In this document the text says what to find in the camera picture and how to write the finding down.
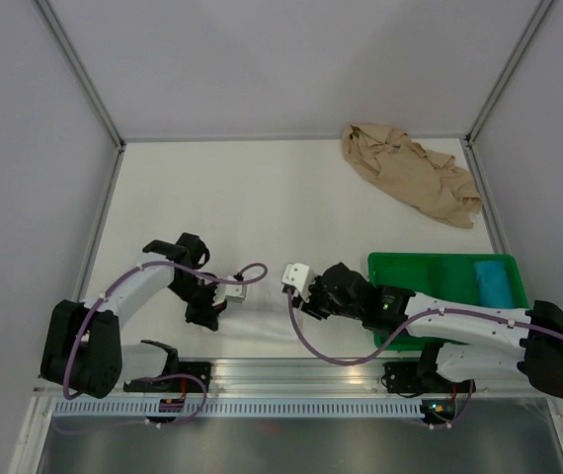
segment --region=brown cloth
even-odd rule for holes
[[[363,178],[428,217],[464,229],[481,211],[472,175],[455,157],[425,150],[402,130],[351,124],[343,132],[343,155]]]

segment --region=table surface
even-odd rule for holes
[[[466,166],[458,139],[417,141]],[[286,316],[281,278],[289,262],[317,273],[344,262],[366,276],[371,252],[492,253],[483,218],[471,230],[431,220],[358,176],[339,140],[132,143],[88,294],[132,267],[150,241],[175,242],[182,232],[200,235],[210,249],[208,272],[231,275],[251,262],[266,263],[269,276],[249,287],[241,309],[280,317]],[[123,328],[121,342],[160,341],[181,357],[312,357],[299,341],[207,333],[185,323],[185,308],[171,291],[159,292]],[[358,321],[300,317],[308,341],[328,356],[375,350],[372,334]]]

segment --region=slotted metal strip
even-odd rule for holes
[[[186,402],[181,415],[192,414],[201,399]],[[58,398],[57,417],[171,415],[159,409],[159,398],[112,397],[106,400]],[[417,400],[365,399],[243,399],[210,398],[200,417],[219,418],[422,418]]]

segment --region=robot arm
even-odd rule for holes
[[[75,338],[98,298],[103,302],[91,319],[73,361],[70,388],[103,398],[119,381],[178,372],[176,349],[154,341],[122,347],[120,333],[130,318],[166,287],[188,303],[188,323],[216,331],[218,315],[226,309],[227,302],[241,302],[246,298],[245,285],[204,283],[202,279],[169,265],[143,266],[149,262],[172,262],[197,270],[208,260],[209,251],[198,236],[184,233],[176,244],[155,240],[136,260],[139,271],[121,281],[108,297],[101,293],[80,302],[63,300],[58,303],[49,323],[41,376],[63,383]],[[241,276],[227,279],[237,282],[239,278]]]
[[[288,264],[282,282],[295,291],[292,303],[302,312],[319,320],[331,314],[358,319],[384,338],[413,316],[433,313],[413,319],[405,330],[414,337],[446,340],[425,345],[417,369],[421,378],[439,376],[452,383],[527,378],[537,390],[563,398],[563,343],[515,326],[525,323],[563,334],[563,311],[552,303],[536,301],[531,310],[452,303],[409,289],[374,286],[342,263],[322,276],[303,264]],[[468,312],[500,317],[508,324],[469,317]]]

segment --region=gray floor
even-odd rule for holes
[[[121,419],[60,419],[79,430]],[[91,434],[49,431],[40,472],[71,473],[563,473],[544,404],[474,402],[449,431],[410,421],[200,419]]]

